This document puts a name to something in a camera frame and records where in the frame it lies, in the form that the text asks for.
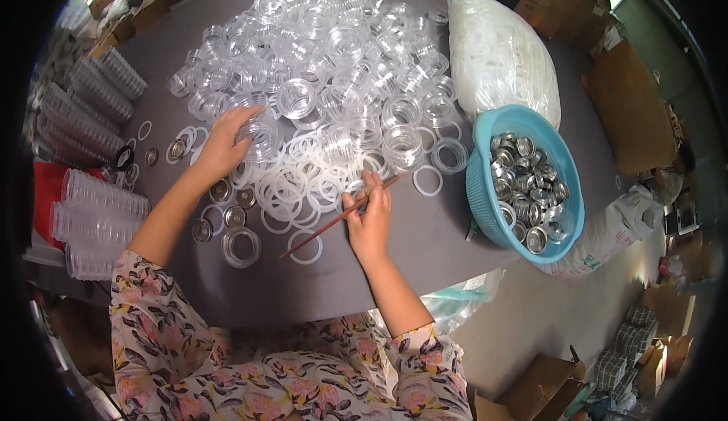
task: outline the wall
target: wall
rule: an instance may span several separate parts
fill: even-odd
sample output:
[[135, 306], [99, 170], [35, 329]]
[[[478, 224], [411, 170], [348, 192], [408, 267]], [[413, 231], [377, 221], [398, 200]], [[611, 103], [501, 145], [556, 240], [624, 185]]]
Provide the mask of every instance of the wall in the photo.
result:
[[662, 98], [674, 105], [675, 114], [687, 126], [696, 158], [697, 204], [703, 224], [714, 230], [725, 227], [728, 195], [722, 133], [700, 82], [700, 71], [645, 0], [623, 0], [614, 13], [624, 24], [622, 35], [650, 70], [659, 71]]

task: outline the concrete floor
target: concrete floor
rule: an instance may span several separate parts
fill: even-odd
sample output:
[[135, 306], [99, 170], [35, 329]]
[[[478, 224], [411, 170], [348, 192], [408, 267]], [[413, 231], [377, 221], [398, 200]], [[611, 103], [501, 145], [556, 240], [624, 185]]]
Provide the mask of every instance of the concrete floor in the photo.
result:
[[554, 278], [523, 259], [506, 268], [495, 298], [450, 335], [465, 351], [469, 393], [494, 400], [537, 353], [571, 359], [569, 345], [590, 368], [663, 255], [656, 230], [579, 278]]

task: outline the forearm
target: forearm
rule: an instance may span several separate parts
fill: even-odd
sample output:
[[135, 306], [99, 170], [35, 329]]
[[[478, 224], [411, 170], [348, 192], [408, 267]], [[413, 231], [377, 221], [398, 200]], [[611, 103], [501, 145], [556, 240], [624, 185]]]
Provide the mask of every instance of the forearm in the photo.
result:
[[209, 187], [195, 166], [187, 169], [151, 210], [127, 248], [150, 262], [166, 266], [187, 218]]
[[430, 312], [390, 258], [364, 267], [379, 313], [392, 337], [432, 323]]

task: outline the pile of plastic rings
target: pile of plastic rings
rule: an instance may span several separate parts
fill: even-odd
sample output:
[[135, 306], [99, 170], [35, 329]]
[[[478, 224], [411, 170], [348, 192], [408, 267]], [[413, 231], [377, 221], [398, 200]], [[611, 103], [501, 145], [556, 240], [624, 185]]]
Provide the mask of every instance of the pile of plastic rings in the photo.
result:
[[[239, 132], [251, 149], [230, 184], [254, 186], [271, 233], [310, 230], [341, 211], [341, 193], [363, 187], [364, 168], [386, 179], [420, 169], [427, 153], [438, 174], [464, 168], [459, 137], [438, 146], [439, 129], [457, 127], [438, 25], [386, 0], [254, 0], [203, 32], [168, 88], [208, 125], [238, 105], [261, 106]], [[455, 165], [440, 161], [443, 148]]]

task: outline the woman's right hand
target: woman's right hand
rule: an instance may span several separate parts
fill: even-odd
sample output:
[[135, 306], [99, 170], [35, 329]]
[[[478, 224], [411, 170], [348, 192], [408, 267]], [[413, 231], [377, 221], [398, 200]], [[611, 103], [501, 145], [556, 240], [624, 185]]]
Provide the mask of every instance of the woman's right hand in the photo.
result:
[[[392, 195], [384, 190], [381, 178], [369, 170], [362, 171], [362, 178], [366, 186], [359, 191], [357, 199], [369, 197], [366, 212], [359, 216], [355, 209], [347, 215], [349, 226], [349, 242], [351, 248], [359, 259], [359, 263], [368, 268], [376, 267], [378, 263], [389, 258], [387, 253], [387, 235], [389, 234], [389, 216], [392, 212]], [[350, 194], [342, 194], [344, 208], [355, 203]]]

